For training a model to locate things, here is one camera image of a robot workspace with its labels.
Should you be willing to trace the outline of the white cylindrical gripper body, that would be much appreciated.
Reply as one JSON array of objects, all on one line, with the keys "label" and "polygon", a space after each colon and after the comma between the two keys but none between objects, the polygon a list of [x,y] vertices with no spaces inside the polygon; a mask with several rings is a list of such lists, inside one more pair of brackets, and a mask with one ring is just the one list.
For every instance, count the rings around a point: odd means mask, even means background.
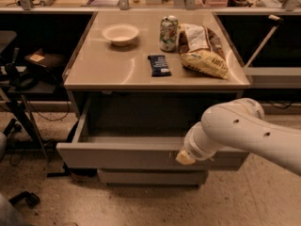
[{"label": "white cylindrical gripper body", "polygon": [[201,122],[198,122],[189,129],[184,137],[182,150],[186,150],[196,161],[205,161],[222,148],[224,145],[209,138],[205,134]]}]

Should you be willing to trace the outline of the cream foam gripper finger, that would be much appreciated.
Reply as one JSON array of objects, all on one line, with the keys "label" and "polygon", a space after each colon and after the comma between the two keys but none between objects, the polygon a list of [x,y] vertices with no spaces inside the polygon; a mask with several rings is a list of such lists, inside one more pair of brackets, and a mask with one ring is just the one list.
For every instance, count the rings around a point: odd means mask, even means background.
[{"label": "cream foam gripper finger", "polygon": [[196,160],[186,150],[180,150],[176,156],[176,160],[182,165],[193,165],[196,163]]}]

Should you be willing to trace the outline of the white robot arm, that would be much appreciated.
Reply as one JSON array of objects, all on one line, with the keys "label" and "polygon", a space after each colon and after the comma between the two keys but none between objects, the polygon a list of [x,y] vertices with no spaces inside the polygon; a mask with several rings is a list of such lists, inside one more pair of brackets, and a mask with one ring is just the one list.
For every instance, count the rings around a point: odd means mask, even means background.
[{"label": "white robot arm", "polygon": [[176,160],[192,165],[224,147],[256,154],[301,175],[301,131],[270,123],[262,106],[243,98],[207,108],[189,129]]}]

